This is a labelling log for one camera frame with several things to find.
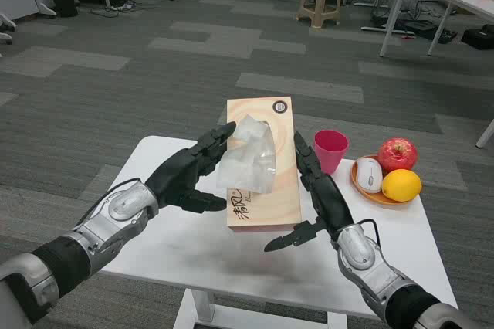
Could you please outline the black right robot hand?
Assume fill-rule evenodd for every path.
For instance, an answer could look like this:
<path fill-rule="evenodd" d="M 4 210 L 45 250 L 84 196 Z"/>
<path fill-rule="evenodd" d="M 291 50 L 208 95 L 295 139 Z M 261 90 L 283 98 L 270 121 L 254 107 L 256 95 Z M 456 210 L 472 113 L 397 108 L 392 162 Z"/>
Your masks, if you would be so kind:
<path fill-rule="evenodd" d="M 329 234 L 333 248 L 338 250 L 337 240 L 341 230 L 354 224 L 350 209 L 336 182 L 322 171 L 315 151 L 298 131 L 294 134 L 294 144 L 300 179 L 310 193 L 316 220 L 313 224 L 304 221 L 295 225 L 291 233 L 270 241 L 264 251 L 268 253 L 288 246 L 300 246 L 315 239 L 322 230 Z"/>

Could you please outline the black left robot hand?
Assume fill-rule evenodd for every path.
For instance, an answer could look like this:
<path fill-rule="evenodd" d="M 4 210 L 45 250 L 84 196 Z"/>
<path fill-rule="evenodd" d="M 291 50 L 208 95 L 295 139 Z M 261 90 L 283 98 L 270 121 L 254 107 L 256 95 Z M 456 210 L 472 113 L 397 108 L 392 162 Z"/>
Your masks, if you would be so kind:
<path fill-rule="evenodd" d="M 146 180 L 163 208 L 174 205 L 194 213 L 220 212 L 227 208 L 225 199 L 200 192 L 196 185 L 201 176 L 210 175 L 227 150 L 227 140 L 235 132 L 229 122 L 203 134 L 197 143 L 182 149 L 163 162 Z"/>

